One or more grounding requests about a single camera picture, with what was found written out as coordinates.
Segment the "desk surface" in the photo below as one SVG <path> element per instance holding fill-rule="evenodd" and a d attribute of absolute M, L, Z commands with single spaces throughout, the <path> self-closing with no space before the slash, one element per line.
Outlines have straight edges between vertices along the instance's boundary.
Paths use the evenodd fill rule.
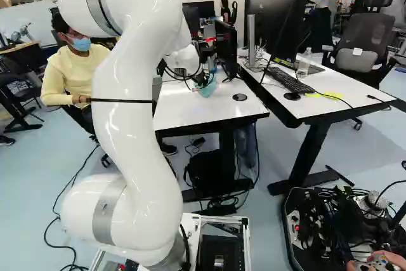
<path fill-rule="evenodd" d="M 157 109 L 154 115 L 156 131 L 192 126 L 209 122 L 238 119 L 250 116 L 269 116 L 269 110 L 241 79 L 222 83 L 225 72 L 219 68 L 216 73 L 217 88 L 209 98 L 199 92 L 190 91 L 184 82 L 163 83 Z M 171 80 L 165 73 L 163 81 Z M 243 93 L 248 99 L 243 102 L 233 100 L 232 96 Z"/>
<path fill-rule="evenodd" d="M 264 53 L 263 57 L 269 60 L 269 54 Z M 239 58 L 239 64 L 257 81 L 260 82 L 263 72 L 253 72 L 244 67 L 246 62 L 245 58 Z M 340 98 L 349 103 L 352 107 L 364 107 L 372 104 L 381 103 L 378 100 L 372 100 L 367 95 L 372 95 L 382 101 L 390 102 L 396 100 L 395 97 L 361 83 L 355 79 L 345 76 L 327 67 L 321 66 L 318 63 L 312 62 L 313 65 L 322 67 L 325 71 L 309 75 L 301 80 L 302 83 L 309 85 L 320 93 L 336 93 L 342 95 Z M 287 67 L 273 64 L 281 68 L 286 73 L 295 77 L 295 72 Z M 289 90 L 278 87 L 281 86 L 279 82 L 270 76 L 265 76 L 263 80 L 263 87 L 274 98 L 278 100 L 296 119 L 303 119 L 306 117 L 319 116 L 341 110 L 348 110 L 349 106 L 339 100 L 333 100 L 325 97 L 309 97 L 301 96 L 298 101 L 290 101 L 284 98 L 284 94 Z"/>
<path fill-rule="evenodd" d="M 14 48 L 0 51 L 0 55 L 10 53 L 10 52 L 14 52 L 14 51 L 17 51 L 17 50 L 20 50 L 20 49 L 24 49 L 26 47 L 33 46 L 33 45 L 39 44 L 39 43 L 40 43 L 39 41 L 33 41 L 31 43 L 17 44 Z"/>

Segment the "black hair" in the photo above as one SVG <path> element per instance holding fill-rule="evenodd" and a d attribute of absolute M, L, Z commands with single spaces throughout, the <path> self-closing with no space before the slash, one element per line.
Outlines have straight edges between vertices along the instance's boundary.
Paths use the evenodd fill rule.
<path fill-rule="evenodd" d="M 228 0 L 221 0 L 221 4 L 223 5 L 224 9 L 228 8 Z"/>
<path fill-rule="evenodd" d="M 52 16 L 52 28 L 54 28 L 54 30 L 57 33 L 64 33 L 67 34 L 69 31 L 69 26 L 66 23 L 66 21 L 62 18 L 62 15 L 60 13 L 55 13 Z"/>

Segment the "black bag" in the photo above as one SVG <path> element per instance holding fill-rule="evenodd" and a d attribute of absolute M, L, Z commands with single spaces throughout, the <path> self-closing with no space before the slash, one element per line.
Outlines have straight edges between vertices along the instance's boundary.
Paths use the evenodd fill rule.
<path fill-rule="evenodd" d="M 212 194 L 228 189 L 234 183 L 234 171 L 227 171 L 222 167 L 220 150 L 201 152 L 190 158 L 185 167 L 183 179 L 186 183 L 187 173 L 195 190 L 203 194 Z"/>

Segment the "person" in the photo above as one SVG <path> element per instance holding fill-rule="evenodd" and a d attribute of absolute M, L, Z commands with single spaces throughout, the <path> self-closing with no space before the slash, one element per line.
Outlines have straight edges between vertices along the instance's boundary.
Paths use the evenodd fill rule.
<path fill-rule="evenodd" d="M 389 260 L 389 262 L 392 265 L 398 266 L 401 271 L 406 271 L 406 259 L 395 253 L 391 253 L 391 252 L 387 252 L 387 251 L 376 251 L 376 252 L 373 252 L 370 257 L 367 258 L 367 261 L 372 261 L 374 256 L 377 256 L 377 255 L 385 255 L 386 258 Z M 357 271 L 354 261 L 349 261 L 347 263 L 347 271 Z M 376 271 L 376 270 L 375 270 L 375 268 L 370 267 L 369 271 Z"/>
<path fill-rule="evenodd" d="M 110 50 L 106 47 L 91 44 L 87 37 L 65 22 L 60 13 L 54 14 L 52 27 L 58 38 L 67 43 L 48 59 L 46 66 L 41 100 L 47 106 L 74 105 L 81 110 L 83 120 L 88 123 L 86 130 L 93 131 L 91 105 L 91 83 L 93 74 L 99 64 L 106 59 Z M 160 148 L 166 155 L 178 152 L 172 145 L 159 141 Z"/>
<path fill-rule="evenodd" d="M 221 0 L 221 16 L 224 22 L 229 23 L 231 12 L 228 7 L 228 0 Z"/>
<path fill-rule="evenodd" d="M 0 135 L 0 146 L 10 146 L 15 143 L 14 139 L 8 138 L 7 136 Z"/>

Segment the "gray floor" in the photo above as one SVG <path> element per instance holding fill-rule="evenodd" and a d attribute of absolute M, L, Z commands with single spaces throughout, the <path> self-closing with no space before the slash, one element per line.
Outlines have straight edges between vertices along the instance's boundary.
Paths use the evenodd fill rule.
<path fill-rule="evenodd" d="M 406 74 L 392 71 L 381 89 L 406 99 L 405 84 Z M 0 270 L 4 271 L 16 266 L 57 271 L 72 260 L 70 251 L 47 247 L 43 232 L 53 219 L 55 196 L 95 145 L 62 110 L 38 114 L 46 121 L 43 129 L 13 134 L 16 144 L 0 147 Z M 406 177 L 400 166 L 406 160 L 406 114 L 393 109 L 362 119 L 360 131 L 352 129 L 350 121 L 332 126 L 313 170 L 321 171 L 329 164 L 352 179 L 357 187 L 382 190 L 390 182 Z M 289 176 L 308 128 L 287 129 L 271 114 L 270 118 L 258 121 L 257 129 L 261 178 L 239 214 L 248 216 L 251 222 L 252 269 L 289 270 L 278 213 L 281 198 L 271 197 L 266 186 Z M 203 149 L 215 148 L 216 135 L 205 137 Z M 182 174 L 188 162 L 183 147 L 189 138 L 171 138 L 167 142 L 179 148 L 180 153 L 171 160 Z M 99 162 L 101 155 L 102 151 L 97 150 L 82 176 L 104 171 Z M 398 185 L 387 193 L 396 208 L 406 199 L 405 189 Z M 185 205 L 185 211 L 196 209 L 198 204 Z M 50 230 L 48 239 L 54 244 L 73 245 L 80 265 L 88 266 L 96 253 L 92 246 L 70 239 L 59 224 Z"/>

